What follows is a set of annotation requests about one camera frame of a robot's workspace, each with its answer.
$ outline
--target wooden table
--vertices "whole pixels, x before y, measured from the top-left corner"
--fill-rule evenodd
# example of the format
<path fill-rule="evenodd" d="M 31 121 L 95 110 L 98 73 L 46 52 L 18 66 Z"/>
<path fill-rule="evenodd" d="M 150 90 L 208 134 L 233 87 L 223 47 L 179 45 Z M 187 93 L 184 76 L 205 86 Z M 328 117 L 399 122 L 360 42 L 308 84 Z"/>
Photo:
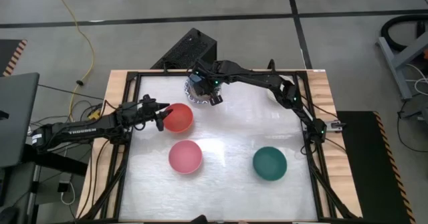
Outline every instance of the wooden table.
<path fill-rule="evenodd" d="M 112 70 L 110 72 L 110 78 L 107 84 L 107 90 L 105 94 L 105 100 L 109 101 L 111 105 L 118 106 L 122 103 L 122 98 L 124 95 L 125 83 L 126 83 L 126 75 L 128 71 L 137 71 L 137 72 L 162 72 L 163 70 Z M 185 70 L 170 70 L 170 72 L 183 72 Z M 278 71 L 296 71 L 296 70 L 278 70 Z M 321 107 L 322 109 L 329 111 L 333 114 L 336 114 L 336 109 L 334 107 L 334 102 L 332 98 L 332 93 L 330 91 L 330 86 L 328 84 L 327 74 L 325 70 L 305 70 L 308 73 L 308 81 L 310 85 L 310 91 L 312 95 L 312 101 L 315 105 Z M 130 91 L 134 90 L 134 83 L 131 83 Z M 133 93 L 129 94 L 128 101 L 132 101 L 131 97 Z M 113 109 L 109 106 L 106 107 L 104 113 L 109 114 L 113 111 Z M 315 108 L 315 114 L 317 118 L 321 118 L 324 121 L 335 120 L 336 118 L 324 113 L 323 111 Z M 344 147 L 342 134 L 335 133 L 327 133 L 327 138 L 333 140 L 339 145 Z M 105 139 L 99 138 L 94 141 L 93 149 L 92 149 L 92 184 L 91 189 L 90 186 L 90 171 L 89 169 L 86 171 L 86 178 L 84 182 L 84 186 L 82 189 L 82 195 L 80 197 L 78 213 L 82 211 L 84 207 L 84 203 L 86 201 L 87 196 L 89 195 L 88 204 L 85 206 L 82 215 L 84 215 L 92 206 L 92 194 L 95 188 L 95 200 L 101 195 L 102 191 L 106 186 L 106 180 L 108 176 L 108 169 L 110 166 L 110 160 L 112 156 L 113 146 L 111 144 L 107 144 L 102 151 L 98 163 L 98 176 L 97 176 L 97 185 L 94 187 L 94 179 L 95 179 L 95 162 L 96 158 L 101 150 L 102 145 L 105 143 Z M 340 150 L 337 146 L 326 142 L 323 144 L 324 156 L 326 160 L 326 166 L 328 171 L 328 176 L 330 179 L 330 185 L 336 194 L 339 196 L 340 200 L 349 208 L 351 212 L 355 215 L 361 217 L 361 209 L 360 203 L 358 202 L 358 197 L 356 195 L 354 180 L 352 178 L 348 157 L 343 150 Z M 122 160 L 123 148 L 119 150 L 118 160 L 116 161 L 116 168 L 120 164 Z M 319 186 L 320 189 L 320 198 L 322 202 L 322 209 L 325 217 L 328 217 L 328 205 L 326 201 L 326 195 L 323 188 Z M 113 217 L 114 212 L 114 202 L 116 201 L 117 194 L 117 185 L 110 194 L 109 205 L 107 217 Z"/>

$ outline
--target floor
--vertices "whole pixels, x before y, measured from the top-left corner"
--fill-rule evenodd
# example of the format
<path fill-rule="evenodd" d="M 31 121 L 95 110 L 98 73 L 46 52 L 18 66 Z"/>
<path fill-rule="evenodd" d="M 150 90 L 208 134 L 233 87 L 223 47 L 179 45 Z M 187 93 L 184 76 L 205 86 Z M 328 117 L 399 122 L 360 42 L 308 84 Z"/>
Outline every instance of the floor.
<path fill-rule="evenodd" d="M 247 68 L 325 69 L 338 110 L 380 113 L 417 222 L 428 221 L 428 158 L 405 148 L 397 135 L 398 89 L 380 49 L 381 26 L 396 15 L 428 13 L 423 0 L 65 0 L 94 45 L 96 63 L 82 93 L 102 97 L 110 70 L 151 67 L 190 28 L 218 41 L 219 59 Z M 412 24 L 392 29 L 411 43 Z M 90 65 L 87 43 L 60 0 L 0 0 L 0 39 L 26 39 L 14 74 L 39 72 L 40 83 L 72 90 Z M 409 77 L 414 73 L 409 70 Z M 418 96 L 408 106 L 424 102 Z M 33 120 L 68 112 L 70 95 L 39 88 Z M 76 115 L 85 108 L 76 108 Z M 401 124 L 403 140 L 428 149 L 427 125 Z M 69 151 L 79 158 L 85 148 Z M 54 174 L 43 169 L 41 179 Z M 73 180 L 77 193 L 82 178 Z M 38 223 L 71 219 L 60 203 L 58 179 L 42 184 Z"/>

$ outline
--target black metal frame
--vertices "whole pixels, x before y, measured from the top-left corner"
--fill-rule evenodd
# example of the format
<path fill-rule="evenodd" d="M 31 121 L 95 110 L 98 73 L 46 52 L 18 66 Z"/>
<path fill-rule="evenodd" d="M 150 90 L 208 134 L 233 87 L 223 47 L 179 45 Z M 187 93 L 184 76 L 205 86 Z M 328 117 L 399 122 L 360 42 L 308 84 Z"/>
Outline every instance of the black metal frame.
<path fill-rule="evenodd" d="M 309 82 L 308 82 L 308 75 L 306 71 L 277 71 L 277 74 L 280 75 L 286 75 L 286 76 L 293 76 L 294 77 L 294 83 L 299 87 L 299 81 L 298 78 L 300 78 L 303 81 L 303 90 L 305 92 L 306 98 L 307 98 L 307 103 L 308 103 L 308 109 L 311 113 L 311 115 L 315 116 L 314 113 L 314 106 L 312 103 L 312 98 L 311 98 L 311 94 L 310 94 L 310 87 L 309 87 Z M 122 102 L 126 102 L 128 100 L 129 97 L 129 92 L 130 92 L 130 86 L 131 86 L 131 82 L 133 80 L 135 80 L 135 87 L 134 87 L 134 95 L 132 97 L 132 101 L 137 101 L 138 99 L 138 93 L 140 90 L 140 83 L 141 83 L 141 78 L 142 77 L 146 77 L 146 76 L 187 76 L 187 72 L 186 71 L 159 71 L 159 72 L 128 72 L 128 75 L 126 77 L 126 84 L 125 84 L 125 89 L 124 89 L 124 95 L 122 97 Z M 310 140 L 305 139 L 304 140 L 305 143 L 310 142 Z M 310 164 L 310 159 L 313 158 L 312 153 L 309 149 L 309 145 L 305 145 L 306 146 L 306 153 L 307 153 L 307 159 L 308 159 L 308 164 Z M 328 180 L 328 172 L 327 172 L 327 167 L 326 167 L 326 162 L 325 162 L 325 158 L 324 158 L 324 153 L 322 150 L 322 145 L 319 144 L 316 146 L 317 148 L 317 152 L 318 152 L 318 160 L 320 163 L 320 170 L 322 171 L 322 175 L 325 178 L 325 180 L 327 181 L 328 184 L 330 184 L 329 180 Z M 113 178 L 114 175 L 114 169 L 116 166 L 116 162 L 117 162 L 117 156 L 119 153 L 119 147 L 115 146 L 113 148 L 113 152 L 112 152 L 112 159 L 110 161 L 110 166 L 109 166 L 109 171 L 108 171 L 108 177 L 107 180 L 108 182 L 110 182 Z M 123 157 L 122 157 L 122 161 L 128 161 L 128 153 L 129 153 L 129 145 L 125 146 L 125 150 L 123 152 Z M 315 208 L 316 208 L 316 213 L 317 213 L 317 218 L 318 220 L 322 219 L 324 217 L 323 215 L 323 211 L 322 211 L 322 204 L 321 204 L 321 200 L 320 200 L 320 191 L 318 188 L 318 183 L 316 180 L 316 177 L 310 172 L 310 179 L 311 179 L 311 184 L 312 184 L 312 192 L 314 194 L 314 201 L 315 201 Z M 114 214 L 113 214 L 113 220 L 118 220 L 119 218 L 119 212 L 120 212 L 120 203 L 122 202 L 122 195 L 123 195 L 123 186 L 124 186 L 124 180 L 125 180 L 125 174 L 122 175 L 122 177 L 119 180 L 118 183 L 118 192 L 117 192 L 117 196 L 116 196 L 116 202 L 115 202 L 115 206 L 114 206 Z M 330 197 L 327 196 L 327 202 L 328 202 L 328 209 L 330 212 L 330 216 L 335 218 L 336 217 L 336 211 L 334 208 L 334 205 L 332 203 L 332 201 L 330 200 Z M 102 206 L 102 210 L 101 210 L 101 219 L 106 218 L 106 214 L 107 214 L 107 209 L 108 209 L 108 201 L 106 201 L 103 206 Z"/>

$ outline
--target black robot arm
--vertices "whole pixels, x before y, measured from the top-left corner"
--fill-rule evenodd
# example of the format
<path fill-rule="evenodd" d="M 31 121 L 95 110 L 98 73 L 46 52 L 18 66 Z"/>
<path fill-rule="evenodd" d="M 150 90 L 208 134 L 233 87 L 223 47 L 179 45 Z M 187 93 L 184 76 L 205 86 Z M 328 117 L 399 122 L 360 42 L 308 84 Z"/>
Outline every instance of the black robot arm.
<path fill-rule="evenodd" d="M 163 119 L 172 110 L 156 112 L 167 106 L 169 104 L 157 103 L 146 94 L 138 103 L 123 103 L 97 120 L 45 124 L 32 132 L 32 145 L 41 154 L 63 142 L 85 143 L 100 137 L 107 138 L 111 144 L 124 144 L 129 140 L 130 128 L 137 124 L 145 126 L 147 121 L 155 121 L 158 130 L 163 131 Z"/>
<path fill-rule="evenodd" d="M 215 88 L 222 83 L 230 84 L 243 82 L 274 93 L 276 101 L 286 109 L 291 109 L 306 125 L 309 138 L 314 142 L 323 143 L 326 138 L 326 125 L 318 118 L 314 118 L 303 105 L 300 91 L 296 85 L 281 78 L 275 73 L 260 73 L 241 68 L 237 63 L 228 60 L 217 61 L 212 64 L 198 62 L 189 76 L 197 95 L 211 96 L 211 105 L 222 103 L 220 95 L 216 95 Z"/>

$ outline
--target green bowl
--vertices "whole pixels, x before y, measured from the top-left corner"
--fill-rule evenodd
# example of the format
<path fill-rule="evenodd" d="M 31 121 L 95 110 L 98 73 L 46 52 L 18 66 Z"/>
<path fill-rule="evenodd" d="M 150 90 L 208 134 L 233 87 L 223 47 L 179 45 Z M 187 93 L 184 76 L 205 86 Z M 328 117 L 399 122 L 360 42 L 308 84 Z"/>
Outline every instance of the green bowl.
<path fill-rule="evenodd" d="M 280 150 L 274 147 L 263 147 L 253 157 L 255 172 L 267 181 L 281 179 L 287 171 L 287 160 Z"/>

